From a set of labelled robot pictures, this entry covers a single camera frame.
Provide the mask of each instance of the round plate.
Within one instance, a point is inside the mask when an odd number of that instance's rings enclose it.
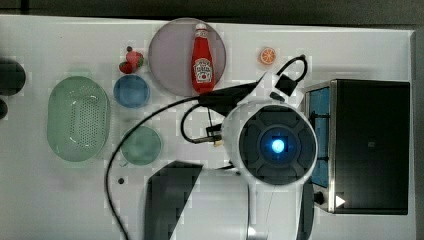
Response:
[[[179,18],[163,26],[149,47],[149,65],[154,78],[170,92],[191,97],[198,93],[191,83],[191,58],[195,27],[204,23],[194,18]],[[225,46],[219,34],[208,28],[209,49],[212,54],[215,80],[218,83],[226,63]]]
[[[140,126],[124,142],[121,152],[125,159],[135,165],[146,165],[156,160],[162,149],[162,141],[157,132]]]

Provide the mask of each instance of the orange slice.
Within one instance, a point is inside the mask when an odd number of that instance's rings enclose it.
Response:
[[[272,48],[264,48],[259,55],[259,62],[265,65],[271,65],[275,61],[275,50]]]

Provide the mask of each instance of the teal bowl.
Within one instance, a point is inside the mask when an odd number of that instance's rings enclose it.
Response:
[[[141,126],[135,130],[121,147],[125,159],[139,166],[155,161],[161,150],[162,140],[159,134],[146,126]]]

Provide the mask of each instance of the blue bowl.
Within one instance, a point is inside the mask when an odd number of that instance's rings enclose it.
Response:
[[[127,108],[139,108],[149,100],[150,88],[139,76],[126,75],[121,77],[113,88],[116,101]]]

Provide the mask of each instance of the ketchup label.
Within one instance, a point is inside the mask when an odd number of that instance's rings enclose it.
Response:
[[[196,37],[202,37],[202,38],[207,38],[208,37],[208,31],[206,30],[196,30]]]
[[[211,82],[212,67],[211,62],[206,58],[199,58],[194,62],[194,73],[198,83]]]

